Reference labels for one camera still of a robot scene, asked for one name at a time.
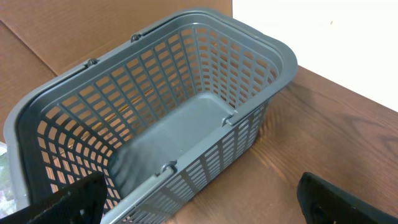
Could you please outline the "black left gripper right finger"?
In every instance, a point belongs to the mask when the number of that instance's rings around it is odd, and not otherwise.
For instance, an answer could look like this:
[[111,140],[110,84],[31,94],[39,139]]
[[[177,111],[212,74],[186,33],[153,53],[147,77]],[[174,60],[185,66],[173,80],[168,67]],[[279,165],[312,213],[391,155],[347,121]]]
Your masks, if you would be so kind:
[[311,172],[302,174],[297,186],[297,199],[307,223],[397,224],[396,217]]

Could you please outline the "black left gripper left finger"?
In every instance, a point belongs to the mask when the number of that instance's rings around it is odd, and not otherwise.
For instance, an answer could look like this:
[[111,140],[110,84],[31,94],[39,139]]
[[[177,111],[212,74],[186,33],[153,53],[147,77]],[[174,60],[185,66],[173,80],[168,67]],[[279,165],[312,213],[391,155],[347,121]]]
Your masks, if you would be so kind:
[[107,197],[104,174],[94,172],[1,219],[1,224],[100,223]]

